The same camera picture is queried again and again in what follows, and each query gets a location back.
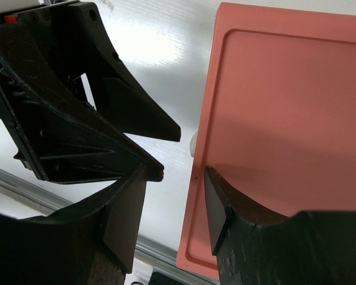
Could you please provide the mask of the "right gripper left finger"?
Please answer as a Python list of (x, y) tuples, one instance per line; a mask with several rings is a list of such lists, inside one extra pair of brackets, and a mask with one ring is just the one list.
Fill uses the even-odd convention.
[(132, 272), (145, 167), (48, 216), (0, 214), (0, 284), (123, 284)]

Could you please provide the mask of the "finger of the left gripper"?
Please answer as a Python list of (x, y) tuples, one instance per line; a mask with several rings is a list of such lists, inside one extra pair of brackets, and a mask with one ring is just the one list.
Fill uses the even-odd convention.
[(87, 76), (96, 110), (119, 131), (180, 141), (180, 126), (148, 95), (113, 47), (93, 2), (66, 1), (21, 11), (41, 54), (68, 87)]

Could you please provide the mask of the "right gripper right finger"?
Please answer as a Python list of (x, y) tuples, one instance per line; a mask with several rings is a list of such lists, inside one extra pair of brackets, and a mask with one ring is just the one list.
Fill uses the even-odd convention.
[(356, 284), (356, 211), (274, 212), (204, 170), (221, 284)]

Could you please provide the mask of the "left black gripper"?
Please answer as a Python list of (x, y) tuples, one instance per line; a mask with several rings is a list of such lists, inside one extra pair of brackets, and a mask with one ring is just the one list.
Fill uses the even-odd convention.
[(15, 159), (52, 183), (113, 181), (141, 166), (161, 181), (163, 165), (86, 104), (82, 75), (68, 88), (52, 71), (17, 19), (41, 6), (0, 12), (0, 119)]

